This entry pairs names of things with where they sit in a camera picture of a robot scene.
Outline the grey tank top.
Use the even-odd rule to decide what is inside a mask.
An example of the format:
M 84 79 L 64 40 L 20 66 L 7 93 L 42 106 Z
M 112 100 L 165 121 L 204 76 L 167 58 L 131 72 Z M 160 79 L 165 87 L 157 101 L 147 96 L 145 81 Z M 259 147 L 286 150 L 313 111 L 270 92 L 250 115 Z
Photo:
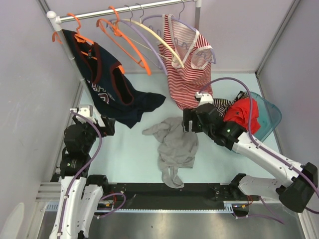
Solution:
M 193 168 L 199 147 L 197 134 L 183 131 L 182 120 L 182 117 L 167 118 L 142 131 L 143 135 L 152 135 L 159 142 L 158 168 L 161 179 L 173 189 L 184 187 L 178 170 Z

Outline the cream plastic hanger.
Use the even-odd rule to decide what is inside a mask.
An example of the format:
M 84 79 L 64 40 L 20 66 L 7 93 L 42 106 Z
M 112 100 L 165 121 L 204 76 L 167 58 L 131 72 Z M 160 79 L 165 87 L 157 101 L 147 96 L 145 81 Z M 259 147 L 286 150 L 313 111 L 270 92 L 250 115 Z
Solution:
M 146 48 L 149 51 L 152 51 L 154 53 L 154 55 L 156 56 L 156 58 L 158 59 L 158 64 L 154 63 L 152 60 L 151 62 L 156 65 L 160 70 L 163 70 L 165 72 L 165 74 L 167 74 L 166 72 L 166 67 L 164 65 L 163 59 L 169 60 L 173 63 L 178 62 L 180 64 L 180 66 L 183 68 L 184 64 L 182 62 L 182 60 L 180 59 L 179 55 L 160 37 L 158 36 L 153 30 L 149 29 L 148 27 L 146 27 L 145 25 L 142 24 L 142 22 L 137 22 L 131 19 L 115 19 L 116 25 L 118 25 L 118 22 L 122 22 L 123 24 L 127 25 L 128 27 L 130 27 L 148 46 L 141 44 L 140 42 L 134 40 L 133 38 L 130 38 L 128 36 L 128 39 L 130 39 L 131 41 L 133 41 L 134 43 L 137 43 L 138 45 Z M 164 55 L 159 54 L 152 46 L 152 44 L 146 39 L 146 37 L 135 27 L 135 25 L 139 26 L 140 28 L 146 30 L 147 32 L 149 32 L 155 39 L 158 40 L 158 43 L 161 43 L 165 48 L 167 48 L 171 54 L 172 54 L 172 58 L 168 58 Z

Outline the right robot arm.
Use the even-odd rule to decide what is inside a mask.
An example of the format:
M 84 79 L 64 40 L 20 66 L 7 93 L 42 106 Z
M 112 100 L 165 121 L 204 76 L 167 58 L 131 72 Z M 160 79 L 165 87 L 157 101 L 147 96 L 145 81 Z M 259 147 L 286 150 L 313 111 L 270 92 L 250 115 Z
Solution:
M 246 156 L 274 177 L 238 174 L 230 187 L 230 195 L 236 200 L 246 195 L 267 197 L 279 200 L 296 213 L 302 213 L 318 191 L 318 168 L 315 165 L 295 162 L 250 136 L 238 123 L 224 122 L 210 103 L 184 109 L 182 125 L 186 132 L 203 132 L 217 145 Z

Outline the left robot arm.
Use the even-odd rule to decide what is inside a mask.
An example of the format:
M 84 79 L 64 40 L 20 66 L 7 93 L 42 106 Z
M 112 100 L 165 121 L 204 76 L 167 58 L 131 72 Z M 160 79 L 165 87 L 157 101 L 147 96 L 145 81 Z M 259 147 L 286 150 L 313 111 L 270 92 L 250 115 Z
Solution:
M 60 163 L 60 199 L 51 239 L 87 239 L 100 199 L 109 196 L 110 186 L 105 175 L 89 175 L 90 156 L 95 141 L 115 134 L 115 120 L 84 119 L 73 116 L 74 124 L 64 131 Z

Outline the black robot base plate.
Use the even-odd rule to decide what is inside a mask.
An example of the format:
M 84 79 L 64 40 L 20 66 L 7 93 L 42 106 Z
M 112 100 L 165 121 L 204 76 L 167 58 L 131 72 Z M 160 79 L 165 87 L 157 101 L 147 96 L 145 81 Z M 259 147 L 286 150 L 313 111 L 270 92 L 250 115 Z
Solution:
M 97 215 L 112 209 L 118 212 L 143 211 L 199 211 L 224 210 L 225 203 L 247 209 L 256 201 L 255 196 L 246 196 L 233 185 L 219 183 L 186 183 L 183 188 L 173 189 L 164 183 L 113 183 L 107 194 L 120 193 L 126 196 L 111 196 L 99 202 Z

